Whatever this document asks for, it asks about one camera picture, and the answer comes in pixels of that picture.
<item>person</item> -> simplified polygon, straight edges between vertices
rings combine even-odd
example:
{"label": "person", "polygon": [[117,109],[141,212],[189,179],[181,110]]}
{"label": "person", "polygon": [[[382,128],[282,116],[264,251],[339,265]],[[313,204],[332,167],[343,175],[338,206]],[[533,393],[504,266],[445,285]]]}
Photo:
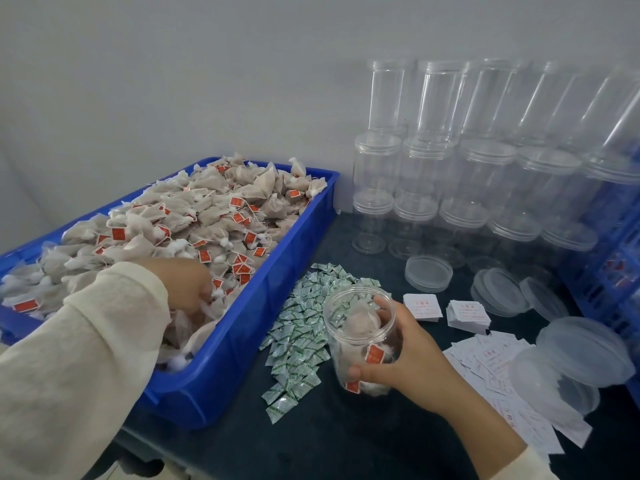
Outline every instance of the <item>person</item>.
{"label": "person", "polygon": [[[3,478],[82,478],[147,385],[170,310],[197,316],[211,293],[209,270],[195,260],[119,262],[6,350],[0,356]],[[395,387],[443,416],[481,480],[556,478],[453,370],[408,309],[396,307],[403,336],[398,361],[353,367],[354,379]]]}

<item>pile of tea bags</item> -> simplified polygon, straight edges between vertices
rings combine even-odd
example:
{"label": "pile of tea bags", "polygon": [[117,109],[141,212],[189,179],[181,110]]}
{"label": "pile of tea bags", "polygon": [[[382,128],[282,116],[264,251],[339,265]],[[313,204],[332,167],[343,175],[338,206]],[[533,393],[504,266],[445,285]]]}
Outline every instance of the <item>pile of tea bags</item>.
{"label": "pile of tea bags", "polygon": [[255,271],[273,252],[310,199],[326,187],[296,159],[291,172],[260,167],[236,153],[192,174],[149,185],[139,197],[70,227],[59,244],[44,243],[37,263],[2,278],[3,306],[46,320],[71,293],[89,286],[101,269],[145,257],[198,259],[208,266],[212,302],[202,302],[195,329],[172,312],[158,363],[180,371],[197,353]]}
{"label": "pile of tea bags", "polygon": [[380,286],[370,278],[354,278],[342,266],[313,264],[296,282],[282,311],[262,341],[260,350],[271,346],[265,365],[271,367],[276,384],[262,395],[271,423],[298,404],[320,384],[319,364],[331,359],[325,348],[324,299],[335,290],[361,283]]}

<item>blue crate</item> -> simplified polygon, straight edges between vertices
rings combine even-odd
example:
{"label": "blue crate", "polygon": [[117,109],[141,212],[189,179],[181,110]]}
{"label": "blue crate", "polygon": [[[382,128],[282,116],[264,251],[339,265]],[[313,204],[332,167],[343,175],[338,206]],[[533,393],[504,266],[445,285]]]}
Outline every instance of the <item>blue crate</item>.
{"label": "blue crate", "polygon": [[[199,161],[205,166],[218,158]],[[260,166],[267,163],[254,162]],[[276,168],[291,170],[288,165]],[[193,165],[185,168],[192,172]],[[189,366],[177,373],[154,371],[138,404],[186,429],[211,425],[226,409],[300,274],[307,268],[317,245],[335,217],[333,192],[339,174],[307,168],[309,175],[324,177],[327,188],[317,195],[278,247],[256,271]],[[143,189],[122,198],[131,201]],[[120,205],[114,201],[60,227],[52,233],[0,256],[0,276],[20,261],[35,262],[45,241],[60,242],[62,233],[80,220]],[[0,306],[2,340],[11,345],[25,338],[42,322]]]}
{"label": "blue crate", "polygon": [[572,253],[558,275],[585,317],[604,323],[628,346],[638,373],[627,383],[640,407],[640,198],[639,188],[605,184],[582,220],[600,240],[588,253]]}

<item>table surface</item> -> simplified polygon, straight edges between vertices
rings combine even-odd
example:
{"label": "table surface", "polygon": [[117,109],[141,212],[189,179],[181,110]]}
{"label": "table surface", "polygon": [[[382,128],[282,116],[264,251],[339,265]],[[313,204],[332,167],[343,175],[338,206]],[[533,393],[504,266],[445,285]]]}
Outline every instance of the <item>table surface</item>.
{"label": "table surface", "polygon": [[[356,252],[351,247],[354,233],[352,216],[338,216],[309,264],[341,264],[354,276],[378,279],[397,301],[418,292],[404,279],[404,261],[387,250],[372,256]],[[449,288],[437,295],[443,311],[451,299],[471,299],[472,280],[468,268],[455,270]],[[571,313],[580,315],[568,294],[562,298]],[[530,343],[548,323],[533,310],[491,318],[492,330]],[[445,319],[422,326],[442,349],[471,336],[448,327]],[[318,371],[323,383],[272,425],[260,397],[275,383],[264,366],[267,355],[268,349],[256,355],[235,400],[212,427],[185,431],[136,407],[124,430],[164,456],[219,480],[476,478],[446,421],[396,391],[383,398],[347,393],[338,386],[331,361]],[[551,455],[551,469],[561,479],[637,478],[640,411],[625,387],[600,393],[600,406],[586,418],[593,432],[584,449],[558,433],[566,454]]]}

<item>cream sleeve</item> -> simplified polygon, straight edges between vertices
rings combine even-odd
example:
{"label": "cream sleeve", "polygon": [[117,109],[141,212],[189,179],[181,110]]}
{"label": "cream sleeve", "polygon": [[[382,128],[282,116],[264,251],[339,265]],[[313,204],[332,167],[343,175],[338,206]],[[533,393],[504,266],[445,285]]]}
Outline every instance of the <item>cream sleeve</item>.
{"label": "cream sleeve", "polygon": [[527,447],[492,480],[557,480],[557,477],[549,465],[531,447]]}
{"label": "cream sleeve", "polygon": [[170,321],[164,284],[121,262],[0,356],[0,469],[81,478],[147,385]]}

